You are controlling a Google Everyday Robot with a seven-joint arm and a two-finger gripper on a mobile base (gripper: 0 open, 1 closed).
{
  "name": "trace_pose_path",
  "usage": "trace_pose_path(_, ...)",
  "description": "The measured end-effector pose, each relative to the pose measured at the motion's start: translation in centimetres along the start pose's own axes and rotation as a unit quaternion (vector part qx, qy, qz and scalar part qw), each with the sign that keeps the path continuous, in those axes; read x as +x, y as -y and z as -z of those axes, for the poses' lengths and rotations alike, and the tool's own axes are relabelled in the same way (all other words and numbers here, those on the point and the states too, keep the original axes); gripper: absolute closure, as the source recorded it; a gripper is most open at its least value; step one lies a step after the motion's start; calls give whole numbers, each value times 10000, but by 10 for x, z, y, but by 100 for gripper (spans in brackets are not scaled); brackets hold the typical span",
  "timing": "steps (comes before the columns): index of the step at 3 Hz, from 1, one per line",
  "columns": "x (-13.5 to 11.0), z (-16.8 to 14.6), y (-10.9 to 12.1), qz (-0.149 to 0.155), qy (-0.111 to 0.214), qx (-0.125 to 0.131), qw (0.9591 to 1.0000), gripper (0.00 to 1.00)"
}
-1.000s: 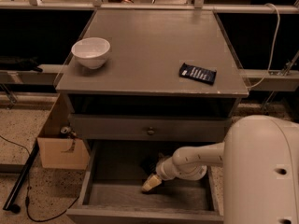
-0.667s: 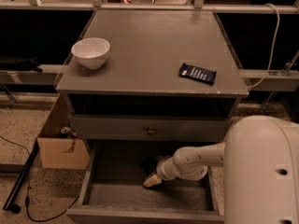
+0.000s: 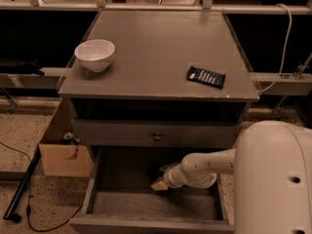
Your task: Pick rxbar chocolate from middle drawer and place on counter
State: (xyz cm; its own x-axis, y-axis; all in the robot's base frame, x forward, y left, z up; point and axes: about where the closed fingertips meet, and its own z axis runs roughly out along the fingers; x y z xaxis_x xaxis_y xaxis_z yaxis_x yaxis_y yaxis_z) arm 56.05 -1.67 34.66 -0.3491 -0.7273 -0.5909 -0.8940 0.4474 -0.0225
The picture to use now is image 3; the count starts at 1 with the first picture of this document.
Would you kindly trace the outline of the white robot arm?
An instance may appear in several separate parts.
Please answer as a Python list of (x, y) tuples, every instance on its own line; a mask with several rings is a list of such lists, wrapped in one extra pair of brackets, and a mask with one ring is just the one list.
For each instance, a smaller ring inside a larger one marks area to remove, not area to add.
[(160, 169), (156, 190), (209, 188), (234, 175), (235, 234), (312, 234), (312, 130), (282, 121), (246, 128), (232, 149), (190, 153)]

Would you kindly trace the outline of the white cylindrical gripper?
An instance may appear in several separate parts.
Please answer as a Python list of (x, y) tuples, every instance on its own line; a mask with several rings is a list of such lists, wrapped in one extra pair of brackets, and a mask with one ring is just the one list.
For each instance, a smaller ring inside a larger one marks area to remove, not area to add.
[(184, 172), (181, 170), (180, 163), (171, 163), (162, 166), (160, 171), (163, 178), (157, 178), (151, 183), (150, 187), (155, 191), (165, 191), (170, 188), (181, 188), (185, 184)]

